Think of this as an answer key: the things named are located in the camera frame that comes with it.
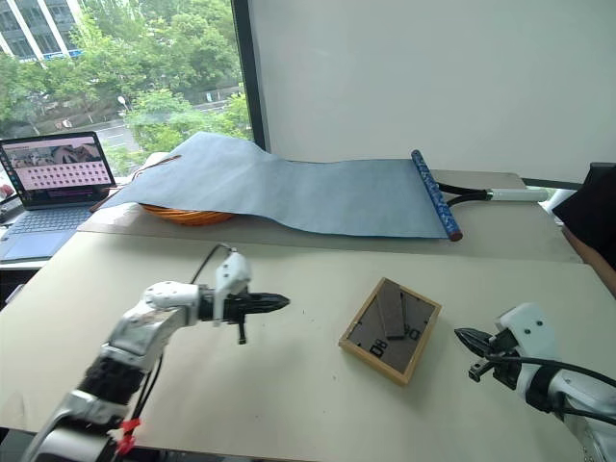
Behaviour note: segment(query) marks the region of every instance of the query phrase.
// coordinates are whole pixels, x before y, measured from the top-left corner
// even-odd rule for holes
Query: racket handle
[[[548,200],[546,190],[487,190],[489,200],[515,200],[524,202],[543,202]]]

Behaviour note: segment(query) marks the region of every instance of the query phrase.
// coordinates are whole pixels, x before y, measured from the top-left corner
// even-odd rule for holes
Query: table
[[[188,280],[213,243],[77,233],[0,316],[0,425],[37,431],[148,285]],[[541,261],[239,244],[251,290],[292,304],[235,326],[177,332],[138,444],[322,460],[578,461],[554,417],[486,377],[453,328],[496,331],[523,301],[544,308],[562,357],[610,375],[616,301],[589,267]],[[201,281],[213,281],[216,262]],[[381,276],[443,304],[400,388],[337,341]]]
[[[525,187],[514,173],[434,170],[433,174],[437,181],[464,188]],[[100,210],[80,230],[204,241],[581,263],[552,217],[536,203],[468,202],[454,206],[452,211],[464,233],[462,241],[457,243],[437,239],[320,235],[256,217],[235,217],[213,226],[177,226],[149,215],[135,204]]]

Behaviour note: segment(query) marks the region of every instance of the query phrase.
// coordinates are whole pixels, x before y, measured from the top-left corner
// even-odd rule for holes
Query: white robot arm
[[[552,412],[582,445],[585,462],[616,462],[616,381],[598,372],[561,363],[554,331],[542,310],[523,303],[497,319],[499,333],[455,329],[480,356],[469,377],[488,371],[528,404]]]
[[[173,332],[198,321],[227,321],[240,327],[245,316],[278,310],[289,300],[277,294],[250,294],[250,268],[231,251],[217,271],[222,288],[166,281],[147,288],[126,312],[76,390],[70,392],[26,449],[22,462],[106,462],[117,442],[108,432],[128,415],[128,402],[152,372]],[[122,452],[128,450],[130,438]]]

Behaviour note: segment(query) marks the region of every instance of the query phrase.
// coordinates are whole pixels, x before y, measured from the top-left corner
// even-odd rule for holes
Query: wooden frame
[[[417,365],[419,364],[422,353],[424,352],[425,345],[427,344],[430,338],[432,329],[434,328],[434,324],[436,324],[436,320],[441,311],[441,305],[427,298],[426,296],[423,296],[414,291],[411,291],[410,289],[406,287],[399,286],[401,291],[406,292],[407,294],[414,296],[433,307],[432,314],[430,315],[429,321],[425,329],[423,330],[423,334],[418,341],[417,347],[415,348],[412,356],[409,358],[409,362],[404,370],[404,373],[400,373],[393,367],[389,366],[387,363],[381,361],[379,358],[365,351],[364,349],[357,346],[355,343],[353,343],[352,341],[348,339],[353,329],[357,326],[358,322],[362,319],[362,317],[364,316],[368,308],[371,306],[372,302],[374,301],[374,298],[376,297],[376,295],[381,289],[381,286],[386,280],[387,279],[383,277],[378,282],[378,284],[376,285],[376,287],[374,288],[370,296],[364,302],[362,308],[355,315],[355,318],[353,318],[353,321],[350,323],[350,325],[346,329],[346,332],[341,337],[340,341],[338,342],[338,345],[343,350],[348,351],[349,353],[357,356],[359,359],[364,361],[370,367],[379,371],[383,375],[387,376],[388,378],[396,382],[397,385],[404,386],[404,385],[408,385],[408,382],[410,381],[411,376],[413,375],[413,372],[415,371],[415,368],[417,368]]]

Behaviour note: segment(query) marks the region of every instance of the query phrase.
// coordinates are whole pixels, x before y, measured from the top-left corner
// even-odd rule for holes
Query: woven basket
[[[165,207],[157,207],[155,205],[140,204],[143,209],[156,217],[168,219],[174,223],[186,224],[188,226],[202,226],[204,224],[215,224],[226,221],[234,214],[225,214],[223,212],[198,212],[191,210],[167,209]]]

